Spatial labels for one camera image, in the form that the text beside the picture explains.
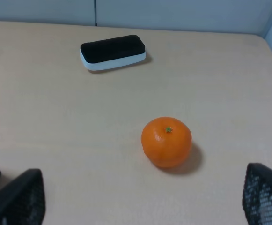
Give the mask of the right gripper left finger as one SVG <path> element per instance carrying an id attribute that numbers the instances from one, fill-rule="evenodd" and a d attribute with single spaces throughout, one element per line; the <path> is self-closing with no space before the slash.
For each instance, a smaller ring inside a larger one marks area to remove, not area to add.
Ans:
<path id="1" fill-rule="evenodd" d="M 46 212 L 40 169 L 28 169 L 0 190 L 0 225 L 41 225 Z"/>

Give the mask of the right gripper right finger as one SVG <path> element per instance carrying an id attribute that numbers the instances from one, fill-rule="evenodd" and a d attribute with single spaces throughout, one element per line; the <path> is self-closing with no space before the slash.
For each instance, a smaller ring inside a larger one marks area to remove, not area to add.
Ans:
<path id="1" fill-rule="evenodd" d="M 248 164 L 242 206 L 249 225 L 272 225 L 272 169 Z"/>

